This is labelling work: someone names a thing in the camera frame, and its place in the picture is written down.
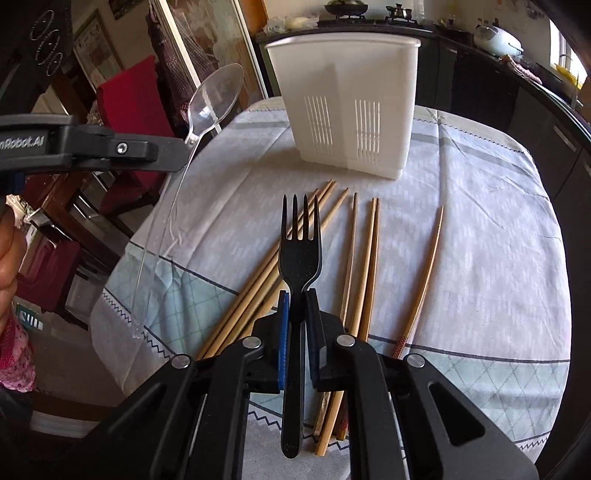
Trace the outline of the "person's left hand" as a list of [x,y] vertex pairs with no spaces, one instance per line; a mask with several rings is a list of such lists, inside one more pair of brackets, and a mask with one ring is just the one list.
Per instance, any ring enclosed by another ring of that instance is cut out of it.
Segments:
[[23,233],[15,226],[12,208],[4,207],[0,224],[0,329],[8,322],[11,303],[17,290],[17,273],[26,253]]

